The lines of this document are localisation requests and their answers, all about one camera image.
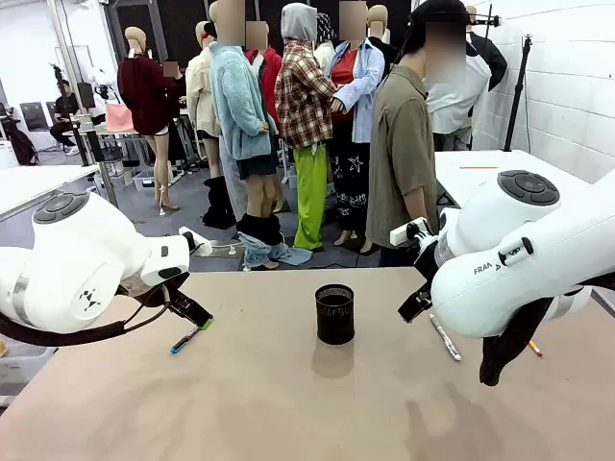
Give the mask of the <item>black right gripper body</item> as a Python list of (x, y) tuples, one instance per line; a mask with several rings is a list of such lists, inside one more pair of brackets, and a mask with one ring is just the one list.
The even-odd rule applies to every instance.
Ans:
[(434, 255), (437, 243), (438, 237), (435, 235), (417, 237), (414, 240), (414, 248), (418, 251), (414, 267), (426, 280), (426, 286), (428, 288), (431, 287), (433, 278), (438, 271), (438, 265)]

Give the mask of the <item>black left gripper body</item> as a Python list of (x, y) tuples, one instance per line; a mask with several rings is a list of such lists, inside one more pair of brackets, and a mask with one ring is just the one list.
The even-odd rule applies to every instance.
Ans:
[(189, 273), (183, 273), (172, 279), (168, 279), (163, 284), (163, 304), (167, 304), (169, 307), (188, 307), (189, 298), (181, 291), (181, 287), (188, 278)]

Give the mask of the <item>blue black marker pen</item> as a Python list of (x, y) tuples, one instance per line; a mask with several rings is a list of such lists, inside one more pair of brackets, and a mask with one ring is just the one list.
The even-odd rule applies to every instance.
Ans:
[(187, 333), (185, 336), (183, 336), (178, 342), (176, 342), (170, 348), (169, 350), (170, 353), (171, 354), (179, 353), (200, 331), (201, 331), (200, 328), (195, 328), (191, 332)]

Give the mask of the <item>white grey pen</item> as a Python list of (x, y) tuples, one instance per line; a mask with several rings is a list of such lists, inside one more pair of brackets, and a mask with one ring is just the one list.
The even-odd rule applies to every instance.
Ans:
[(442, 325), (440, 324), (440, 322), (438, 321), (435, 315), (433, 314), (430, 315), (430, 322), (432, 326), (434, 327), (434, 329), (436, 330), (436, 332), (439, 334), (449, 355), (453, 358), (453, 360), (460, 362), (462, 360), (460, 353), (456, 349), (453, 340), (450, 338), (448, 333), (442, 327)]

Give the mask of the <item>black mesh pen holder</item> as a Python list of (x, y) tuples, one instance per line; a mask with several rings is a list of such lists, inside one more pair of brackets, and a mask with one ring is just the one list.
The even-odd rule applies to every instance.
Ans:
[(354, 292), (343, 284), (327, 284), (315, 292), (317, 336), (341, 346), (355, 337)]

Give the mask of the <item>white power strip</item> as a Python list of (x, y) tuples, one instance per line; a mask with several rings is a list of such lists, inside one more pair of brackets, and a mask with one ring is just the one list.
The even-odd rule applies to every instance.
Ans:
[(211, 240), (200, 244), (193, 254), (198, 257), (236, 258), (242, 256), (243, 252), (244, 245), (240, 241)]

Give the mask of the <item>person in olive shirt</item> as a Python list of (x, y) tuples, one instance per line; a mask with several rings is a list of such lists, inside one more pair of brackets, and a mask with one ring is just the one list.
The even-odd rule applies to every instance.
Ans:
[(408, 245), (394, 247), (389, 233), (412, 219), (405, 194), (422, 188), (431, 230), (438, 228), (437, 180), (426, 83), (440, 79), (454, 53), (465, 51), (461, 24), (412, 21), (398, 61), (380, 83), (373, 109), (366, 235), (380, 248), (382, 267), (410, 267)]

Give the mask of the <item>black white raglan mannequin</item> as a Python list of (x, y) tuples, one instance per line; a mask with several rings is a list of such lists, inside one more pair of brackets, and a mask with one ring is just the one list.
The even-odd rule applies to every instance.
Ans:
[(507, 61), (486, 36), (473, 32), (477, 10), (468, 6), (465, 56), (453, 64), (453, 76), (428, 85), (428, 109), (437, 152), (469, 151), (481, 125), (486, 95), (503, 79)]

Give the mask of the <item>blue shirt red top mannequin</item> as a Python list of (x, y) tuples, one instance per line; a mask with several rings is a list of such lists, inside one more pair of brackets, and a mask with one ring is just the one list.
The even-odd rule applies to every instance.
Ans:
[(382, 51), (367, 36), (368, 8), (363, 1), (339, 4), (339, 37), (328, 70), (337, 91), (332, 97), (333, 135), (329, 145), (332, 179), (344, 246), (362, 239), (363, 255), (372, 250), (366, 236), (369, 197), (369, 158), (373, 106), (385, 70)]

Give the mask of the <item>clear plastic bin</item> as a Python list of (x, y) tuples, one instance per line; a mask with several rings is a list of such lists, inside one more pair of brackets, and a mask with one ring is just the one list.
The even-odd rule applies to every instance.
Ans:
[(13, 400), (57, 351), (34, 346), (0, 334), (6, 350), (0, 356), (0, 406)]

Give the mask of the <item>pink bag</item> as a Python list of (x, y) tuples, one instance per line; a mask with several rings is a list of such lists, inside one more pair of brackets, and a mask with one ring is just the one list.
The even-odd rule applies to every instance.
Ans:
[(134, 129), (131, 111), (123, 104), (106, 104), (109, 133), (127, 133)]

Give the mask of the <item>black tripod stand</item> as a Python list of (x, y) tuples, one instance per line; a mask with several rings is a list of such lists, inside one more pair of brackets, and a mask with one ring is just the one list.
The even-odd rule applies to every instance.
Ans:
[(527, 64), (529, 60), (529, 53), (533, 44), (532, 35), (523, 35), (522, 40), (522, 58), (520, 62), (519, 74), (514, 87), (513, 100), (508, 118), (508, 125), (506, 129), (504, 139), (504, 151), (510, 152), (512, 149), (512, 140), (514, 136), (515, 124), (517, 120), (519, 105), (521, 102), (521, 96), (525, 89), (525, 81), (527, 75)]

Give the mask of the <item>light blue fleece mannequin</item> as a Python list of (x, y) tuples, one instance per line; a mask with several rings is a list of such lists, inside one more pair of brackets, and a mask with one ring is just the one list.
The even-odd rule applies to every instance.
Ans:
[(247, 191), (247, 208), (237, 232), (246, 245), (244, 267), (273, 270), (280, 244), (273, 225), (276, 161), (275, 124), (263, 102), (257, 74), (242, 50), (245, 16), (241, 0), (216, 0), (217, 39), (210, 46), (210, 80), (217, 121), (227, 153)]

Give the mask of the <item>cream jacket mannequin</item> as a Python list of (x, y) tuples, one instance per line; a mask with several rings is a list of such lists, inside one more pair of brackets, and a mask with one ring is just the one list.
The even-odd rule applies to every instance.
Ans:
[(192, 127), (204, 138), (210, 177), (222, 176), (219, 152), (221, 134), (217, 122), (210, 82), (211, 52), (209, 45), (217, 40), (215, 24), (201, 21), (195, 26), (201, 52), (188, 62), (186, 70), (186, 106)]

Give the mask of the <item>maroon sweater mannequin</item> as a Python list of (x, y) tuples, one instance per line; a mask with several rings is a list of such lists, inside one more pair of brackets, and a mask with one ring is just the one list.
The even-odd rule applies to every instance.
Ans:
[(119, 63), (117, 83), (125, 106), (131, 112), (134, 130), (143, 136), (154, 153), (153, 177), (159, 215), (178, 208), (169, 199), (169, 98), (175, 96), (176, 85), (166, 77), (163, 66), (149, 57), (146, 34), (138, 27), (125, 29), (128, 56)]

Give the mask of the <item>seated person in black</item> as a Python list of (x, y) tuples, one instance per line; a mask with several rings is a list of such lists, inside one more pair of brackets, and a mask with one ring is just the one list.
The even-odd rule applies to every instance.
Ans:
[(55, 121), (50, 129), (50, 134), (63, 146), (67, 157), (74, 157), (79, 154), (79, 148), (66, 133), (72, 131), (71, 116), (77, 113), (79, 105), (67, 80), (62, 81), (62, 87), (64, 96), (60, 96), (55, 102)]

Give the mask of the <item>plaid shirt grey hood mannequin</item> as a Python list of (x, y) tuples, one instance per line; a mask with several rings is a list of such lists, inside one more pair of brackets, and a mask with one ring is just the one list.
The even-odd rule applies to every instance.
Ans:
[(275, 83), (275, 106), (281, 135), (292, 150), (298, 185), (298, 229), (294, 246), (322, 247), (327, 194), (326, 142), (332, 138), (331, 99), (336, 85), (313, 55), (317, 10), (290, 3), (281, 14), (282, 67)]

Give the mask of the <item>red jacket mannequin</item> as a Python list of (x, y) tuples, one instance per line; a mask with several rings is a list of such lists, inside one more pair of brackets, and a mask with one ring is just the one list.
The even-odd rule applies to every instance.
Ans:
[(275, 84), (282, 67), (282, 58), (269, 42), (269, 26), (265, 21), (246, 22), (246, 58), (257, 74), (264, 105), (275, 122), (275, 137), (280, 138), (280, 121), (275, 106)]

